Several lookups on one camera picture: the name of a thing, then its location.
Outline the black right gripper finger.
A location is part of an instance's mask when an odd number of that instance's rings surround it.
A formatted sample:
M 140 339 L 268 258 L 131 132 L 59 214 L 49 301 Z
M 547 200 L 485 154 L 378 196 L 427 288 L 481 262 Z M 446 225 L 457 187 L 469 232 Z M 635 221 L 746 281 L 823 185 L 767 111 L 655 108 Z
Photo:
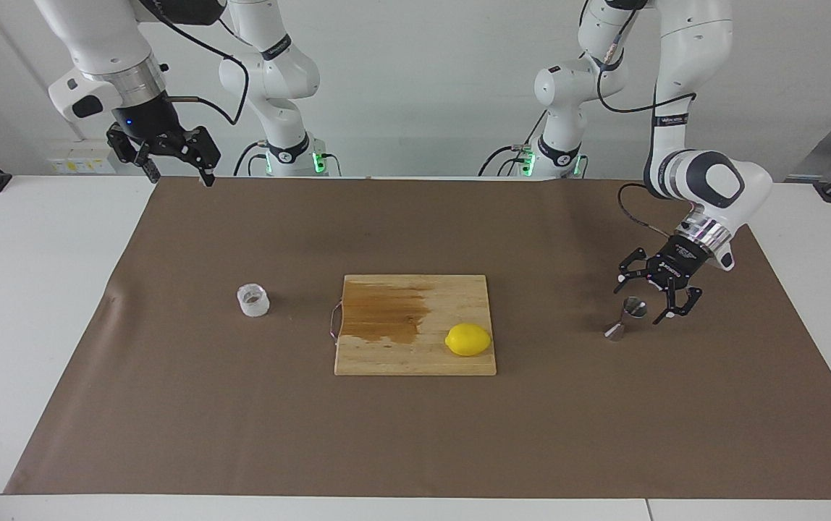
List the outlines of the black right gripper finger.
M 204 187 L 213 187 L 216 181 L 214 169 L 222 155 L 205 127 L 165 133 L 163 151 L 165 156 L 174 157 L 196 168 Z
M 121 163 L 133 164 L 144 172 L 151 184 L 157 184 L 161 174 L 150 156 L 150 146 L 142 144 L 139 149 L 118 123 L 112 123 L 106 132 L 107 143 Z

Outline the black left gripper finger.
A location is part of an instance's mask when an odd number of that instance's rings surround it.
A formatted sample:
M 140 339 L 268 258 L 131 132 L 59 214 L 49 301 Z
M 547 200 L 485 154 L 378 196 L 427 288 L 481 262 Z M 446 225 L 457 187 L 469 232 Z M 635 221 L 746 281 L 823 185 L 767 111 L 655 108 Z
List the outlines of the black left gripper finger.
M 642 247 L 636 248 L 631 254 L 628 254 L 624 260 L 621 261 L 620 265 L 618 265 L 618 277 L 617 277 L 617 286 L 613 289 L 614 294 L 620 293 L 620 290 L 626 286 L 628 281 L 634 279 L 645 279 L 648 281 L 648 284 L 659 288 L 656 281 L 653 280 L 654 275 L 654 264 L 656 264 L 656 260 L 659 258 L 658 254 L 654 254 L 653 256 L 648 256 L 646 251 Z M 643 261 L 644 266 L 641 269 L 630 269 L 630 265 L 635 263 L 635 261 Z
M 696 306 L 698 300 L 703 295 L 703 290 L 699 287 L 687 286 L 684 287 L 687 294 L 687 300 L 684 305 L 677 305 L 677 290 L 673 286 L 665 288 L 662 292 L 666 296 L 666 308 L 653 320 L 653 324 L 660 324 L 665 318 L 673 318 L 675 316 L 687 316 L 693 307 Z

